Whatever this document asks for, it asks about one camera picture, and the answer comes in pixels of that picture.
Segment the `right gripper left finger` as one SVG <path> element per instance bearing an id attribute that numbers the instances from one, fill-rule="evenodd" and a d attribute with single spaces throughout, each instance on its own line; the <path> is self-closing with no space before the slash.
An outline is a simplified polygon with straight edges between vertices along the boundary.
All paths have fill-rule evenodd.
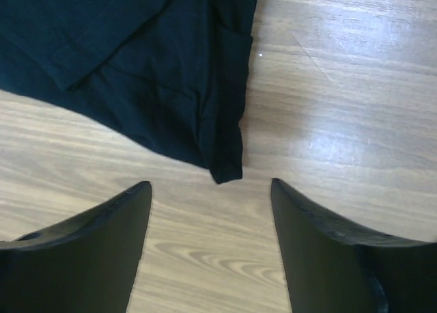
<path id="1" fill-rule="evenodd" d="M 142 181 L 59 223 L 1 242 L 2 312 L 126 312 L 147 231 Z"/>

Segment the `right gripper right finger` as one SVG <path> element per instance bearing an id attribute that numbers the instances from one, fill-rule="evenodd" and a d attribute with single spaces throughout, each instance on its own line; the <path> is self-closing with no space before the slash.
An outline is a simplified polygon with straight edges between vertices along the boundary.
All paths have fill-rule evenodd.
<path id="1" fill-rule="evenodd" d="M 293 312 L 435 312 L 436 244 L 385 234 L 286 182 L 270 198 Z"/>

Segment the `black t shirt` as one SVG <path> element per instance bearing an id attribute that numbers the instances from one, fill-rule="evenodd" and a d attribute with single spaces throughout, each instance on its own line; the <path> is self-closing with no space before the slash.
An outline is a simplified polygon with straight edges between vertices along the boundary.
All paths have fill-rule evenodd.
<path id="1" fill-rule="evenodd" d="M 242 178 L 257 0 L 1 0 L 1 89 Z"/>

